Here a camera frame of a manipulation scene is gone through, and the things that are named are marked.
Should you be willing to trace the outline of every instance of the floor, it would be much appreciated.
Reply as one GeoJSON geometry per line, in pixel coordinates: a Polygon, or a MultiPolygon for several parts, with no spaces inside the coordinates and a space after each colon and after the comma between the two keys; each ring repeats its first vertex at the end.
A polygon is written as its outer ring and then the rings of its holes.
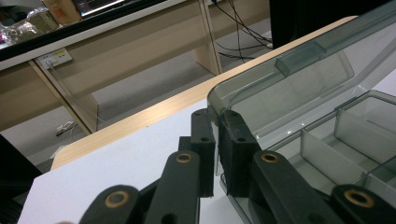
{"type": "MultiPolygon", "coordinates": [[[[258,34],[264,34],[270,30],[270,22],[260,21],[250,28],[258,34]]],[[[239,34],[241,49],[259,44],[251,36],[242,32],[239,34]]],[[[239,56],[239,51],[235,50],[238,49],[237,39],[237,32],[218,39],[217,42],[227,48],[223,49],[218,46],[219,52],[239,56]]],[[[258,57],[268,51],[269,49],[263,46],[241,50],[243,57],[249,58],[258,57]]],[[[243,63],[240,59],[222,55],[220,59],[224,72],[243,63]]],[[[192,52],[187,52],[94,92],[93,96],[99,104],[99,129],[125,119],[213,76],[194,61],[192,52]]],[[[45,173],[50,170],[51,156],[56,150],[85,136],[78,126],[56,136],[56,128],[67,121],[73,121],[72,117],[64,107],[59,107],[2,131],[1,134],[45,173]]]]}

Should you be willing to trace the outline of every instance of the clear acrylic container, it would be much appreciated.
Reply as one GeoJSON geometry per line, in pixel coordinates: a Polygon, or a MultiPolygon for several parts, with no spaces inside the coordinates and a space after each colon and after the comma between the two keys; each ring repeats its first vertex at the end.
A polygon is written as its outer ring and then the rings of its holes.
{"type": "MultiPolygon", "coordinates": [[[[220,83],[207,97],[215,136],[231,109],[313,188],[355,183],[396,206],[396,101],[371,91],[395,71],[392,1],[220,83]]],[[[245,200],[232,200],[248,223],[245,200]]]]}

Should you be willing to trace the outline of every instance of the computer monitor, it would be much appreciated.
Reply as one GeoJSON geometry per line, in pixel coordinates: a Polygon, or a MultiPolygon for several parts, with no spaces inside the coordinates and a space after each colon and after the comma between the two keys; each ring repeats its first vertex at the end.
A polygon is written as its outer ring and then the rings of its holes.
{"type": "Polygon", "coordinates": [[[347,16],[358,16],[389,0],[270,0],[274,49],[347,16]]]}
{"type": "Polygon", "coordinates": [[[127,0],[73,0],[81,17],[88,17],[112,7],[122,5],[127,0]]]}

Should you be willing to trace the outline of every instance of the power outlet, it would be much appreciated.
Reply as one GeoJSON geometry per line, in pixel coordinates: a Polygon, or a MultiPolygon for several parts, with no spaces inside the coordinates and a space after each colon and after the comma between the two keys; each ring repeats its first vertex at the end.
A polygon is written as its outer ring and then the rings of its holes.
{"type": "Polygon", "coordinates": [[[51,65],[56,66],[62,63],[72,61],[72,57],[66,49],[55,50],[51,53],[40,56],[37,59],[45,69],[51,68],[51,65]]]}

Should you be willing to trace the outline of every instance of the black wire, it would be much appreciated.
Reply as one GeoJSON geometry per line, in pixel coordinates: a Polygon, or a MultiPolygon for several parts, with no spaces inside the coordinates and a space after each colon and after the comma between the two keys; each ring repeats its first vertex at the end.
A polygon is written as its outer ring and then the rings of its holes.
{"type": "Polygon", "coordinates": [[[236,35],[237,35],[237,38],[238,38],[238,51],[239,51],[239,56],[241,56],[242,62],[245,63],[244,57],[242,56],[241,40],[240,40],[240,37],[239,37],[239,24],[238,24],[238,21],[237,21],[238,16],[237,16],[237,13],[236,13],[236,10],[235,10],[235,9],[233,10],[233,14],[235,15],[235,21],[236,21],[235,24],[236,24],[236,35]]]}
{"type": "MultiPolygon", "coordinates": [[[[231,55],[231,54],[226,54],[226,53],[221,53],[221,52],[219,52],[219,55],[222,55],[222,56],[227,57],[227,58],[241,59],[240,56],[231,55]]],[[[253,59],[256,59],[256,58],[252,58],[252,57],[243,57],[243,59],[253,60],[253,59]]]]}
{"type": "Polygon", "coordinates": [[[267,38],[265,38],[265,37],[259,35],[257,32],[255,32],[254,30],[248,28],[244,23],[242,23],[242,22],[241,22],[242,20],[240,19],[238,13],[236,13],[236,14],[237,14],[237,16],[238,16],[238,18],[239,18],[240,21],[234,19],[230,14],[228,14],[228,13],[227,13],[226,11],[224,11],[221,7],[219,7],[219,5],[218,5],[217,3],[215,3],[215,6],[216,6],[221,12],[223,12],[225,15],[227,15],[229,18],[231,18],[233,21],[238,22],[238,23],[239,23],[240,25],[242,25],[245,29],[247,29],[246,31],[242,29],[242,32],[244,32],[245,34],[252,36],[253,38],[255,38],[255,39],[256,39],[259,43],[261,43],[262,45],[264,45],[264,44],[263,44],[260,40],[264,40],[264,41],[267,41],[267,42],[269,42],[269,43],[272,43],[271,40],[269,40],[269,39],[267,39],[267,38]]]}
{"type": "Polygon", "coordinates": [[[257,34],[257,33],[254,32],[253,30],[251,30],[250,28],[248,28],[248,27],[242,22],[242,19],[239,17],[239,14],[236,12],[235,4],[233,3],[233,0],[228,0],[228,3],[230,4],[231,8],[233,9],[233,13],[236,14],[235,20],[238,21],[238,19],[239,19],[239,20],[240,20],[239,23],[241,23],[241,24],[243,25],[243,27],[245,27],[245,28],[247,29],[248,33],[246,33],[246,32],[245,32],[245,33],[248,34],[248,35],[250,35],[250,36],[252,36],[257,42],[261,43],[263,46],[266,47],[266,44],[262,43],[260,40],[264,40],[264,41],[267,41],[267,40],[266,40],[264,37],[262,37],[261,35],[257,34]]]}
{"type": "MultiPolygon", "coordinates": [[[[228,49],[228,48],[225,48],[225,47],[223,47],[221,44],[219,44],[219,43],[217,43],[217,42],[216,42],[216,44],[219,45],[219,47],[221,47],[222,49],[227,49],[227,50],[239,50],[239,49],[228,49]]],[[[241,48],[241,50],[244,50],[244,49],[255,49],[255,48],[258,48],[258,47],[263,47],[263,45],[256,45],[256,46],[241,48]]]]}

